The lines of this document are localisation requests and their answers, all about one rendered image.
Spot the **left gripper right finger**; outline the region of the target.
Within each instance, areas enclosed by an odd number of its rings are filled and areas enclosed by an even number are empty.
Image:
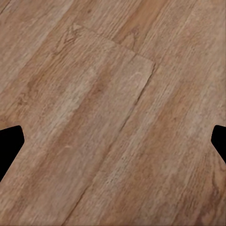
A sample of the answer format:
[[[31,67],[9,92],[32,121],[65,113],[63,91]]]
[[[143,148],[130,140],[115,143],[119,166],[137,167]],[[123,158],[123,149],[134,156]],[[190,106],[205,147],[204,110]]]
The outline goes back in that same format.
[[[211,142],[226,163],[226,127],[216,125],[212,132]]]

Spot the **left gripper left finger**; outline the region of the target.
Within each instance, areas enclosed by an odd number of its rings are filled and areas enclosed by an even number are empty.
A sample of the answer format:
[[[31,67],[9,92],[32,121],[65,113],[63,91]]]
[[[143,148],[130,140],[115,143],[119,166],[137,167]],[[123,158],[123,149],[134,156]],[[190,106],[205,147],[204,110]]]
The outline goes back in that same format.
[[[24,144],[20,125],[0,130],[0,182]]]

